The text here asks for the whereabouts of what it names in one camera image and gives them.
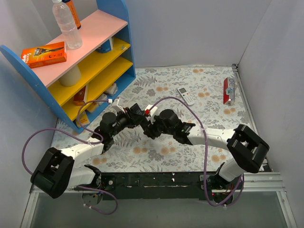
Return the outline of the black TV remote with buttons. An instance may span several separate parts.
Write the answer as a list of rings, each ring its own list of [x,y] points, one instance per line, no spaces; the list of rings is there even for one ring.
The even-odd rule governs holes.
[[[141,126],[141,128],[143,130],[145,130],[145,128],[148,125],[148,120],[144,114],[144,111],[141,110],[141,108],[139,107],[139,105],[137,103],[135,103],[131,108],[131,119],[132,119],[132,123],[135,126]]]

